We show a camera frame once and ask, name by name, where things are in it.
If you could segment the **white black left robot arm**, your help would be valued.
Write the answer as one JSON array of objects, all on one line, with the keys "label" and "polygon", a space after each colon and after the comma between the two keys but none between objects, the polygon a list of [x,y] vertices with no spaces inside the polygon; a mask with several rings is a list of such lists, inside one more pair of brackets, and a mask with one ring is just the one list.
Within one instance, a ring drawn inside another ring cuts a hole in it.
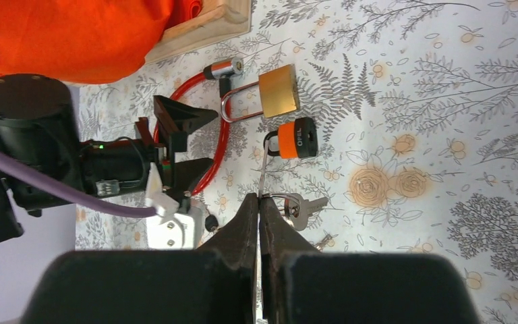
[{"label": "white black left robot arm", "polygon": [[45,209],[77,204],[145,219],[151,248],[197,247],[218,226],[195,199],[213,161],[179,162],[176,155],[218,114],[161,95],[153,102],[156,135],[141,117],[133,138],[83,142],[64,83],[34,74],[1,77],[0,243],[24,233],[14,206],[40,217]]}]

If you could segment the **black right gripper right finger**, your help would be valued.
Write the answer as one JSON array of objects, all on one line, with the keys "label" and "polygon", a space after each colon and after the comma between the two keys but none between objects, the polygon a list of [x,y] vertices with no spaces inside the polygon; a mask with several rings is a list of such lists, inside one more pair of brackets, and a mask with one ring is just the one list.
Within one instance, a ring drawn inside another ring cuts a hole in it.
[{"label": "black right gripper right finger", "polygon": [[259,204],[263,317],[269,323],[479,323],[454,266],[434,254],[326,253]]}]

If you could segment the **brass padlock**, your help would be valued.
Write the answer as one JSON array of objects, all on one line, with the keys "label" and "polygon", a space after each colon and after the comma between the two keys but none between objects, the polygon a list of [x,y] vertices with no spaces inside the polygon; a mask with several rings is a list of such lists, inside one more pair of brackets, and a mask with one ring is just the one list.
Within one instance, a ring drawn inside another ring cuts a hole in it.
[{"label": "brass padlock", "polygon": [[[231,117],[227,112],[227,104],[231,97],[239,92],[255,87],[258,87],[262,110],[240,117]],[[233,124],[260,116],[270,118],[284,115],[297,111],[299,107],[295,65],[287,64],[260,74],[256,82],[227,92],[222,96],[220,113],[224,122]]]}]

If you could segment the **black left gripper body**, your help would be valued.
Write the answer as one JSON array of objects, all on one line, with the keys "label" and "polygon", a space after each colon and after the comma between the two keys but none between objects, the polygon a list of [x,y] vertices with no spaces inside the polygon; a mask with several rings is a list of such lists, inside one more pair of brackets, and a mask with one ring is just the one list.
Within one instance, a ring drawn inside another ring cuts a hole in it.
[{"label": "black left gripper body", "polygon": [[155,163],[165,192],[169,189],[169,164],[175,155],[187,151],[188,134],[149,133],[148,120],[136,123],[137,137],[121,136],[112,141],[87,140],[80,143],[80,188],[95,197],[114,197],[143,191],[150,164]]}]

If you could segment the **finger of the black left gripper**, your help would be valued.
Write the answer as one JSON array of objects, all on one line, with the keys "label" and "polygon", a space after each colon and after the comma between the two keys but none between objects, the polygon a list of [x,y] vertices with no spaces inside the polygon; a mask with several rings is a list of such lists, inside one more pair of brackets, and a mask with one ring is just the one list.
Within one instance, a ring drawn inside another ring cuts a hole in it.
[{"label": "finger of the black left gripper", "polygon": [[162,95],[154,95],[153,102],[156,130],[160,135],[172,132],[192,134],[219,116],[215,110],[192,107]]},{"label": "finger of the black left gripper", "polygon": [[167,194],[177,198],[184,196],[185,192],[193,192],[196,185],[211,168],[213,161],[211,158],[199,158],[170,162]]}]

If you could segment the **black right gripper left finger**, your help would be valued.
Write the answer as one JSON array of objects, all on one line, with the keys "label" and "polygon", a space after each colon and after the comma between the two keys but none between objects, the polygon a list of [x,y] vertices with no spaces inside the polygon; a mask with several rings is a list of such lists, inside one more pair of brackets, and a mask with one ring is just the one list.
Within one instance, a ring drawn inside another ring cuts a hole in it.
[{"label": "black right gripper left finger", "polygon": [[251,323],[258,197],[195,250],[80,250],[54,260],[23,323]]}]

